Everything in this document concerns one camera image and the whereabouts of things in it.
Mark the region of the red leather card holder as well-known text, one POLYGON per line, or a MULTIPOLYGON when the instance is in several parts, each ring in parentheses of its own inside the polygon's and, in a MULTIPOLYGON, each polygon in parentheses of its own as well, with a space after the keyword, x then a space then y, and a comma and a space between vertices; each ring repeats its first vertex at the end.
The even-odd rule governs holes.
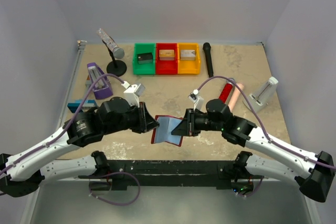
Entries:
POLYGON ((156 115, 159 126, 153 130, 151 144, 169 143, 182 146, 182 136, 172 135, 172 131, 182 122, 182 118, 170 115, 156 115))

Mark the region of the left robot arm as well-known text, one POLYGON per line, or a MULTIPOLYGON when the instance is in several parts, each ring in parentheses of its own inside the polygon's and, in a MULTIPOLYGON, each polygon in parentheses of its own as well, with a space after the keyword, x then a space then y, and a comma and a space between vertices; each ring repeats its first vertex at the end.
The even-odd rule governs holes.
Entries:
POLYGON ((26 196, 47 182, 68 177, 103 178, 110 166, 101 151, 79 159, 60 160, 60 157, 100 142, 105 135, 124 130, 147 133, 158 126, 144 102, 129 105, 121 97, 80 112, 28 150, 16 155, 1 154, 1 195, 26 196))

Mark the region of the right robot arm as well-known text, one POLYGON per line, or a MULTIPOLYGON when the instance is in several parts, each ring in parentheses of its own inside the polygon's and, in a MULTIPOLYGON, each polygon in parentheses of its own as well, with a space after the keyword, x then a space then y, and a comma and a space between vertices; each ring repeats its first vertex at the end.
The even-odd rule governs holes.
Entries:
POLYGON ((316 154, 271 136, 255 123, 233 115, 219 99, 207 102, 206 112, 186 109, 172 135, 197 136, 201 131, 220 131, 226 141, 271 157, 266 161, 250 155, 235 163, 234 172, 238 177, 251 174, 287 181, 297 185, 306 197, 326 201, 335 177, 335 165, 329 153, 316 154))

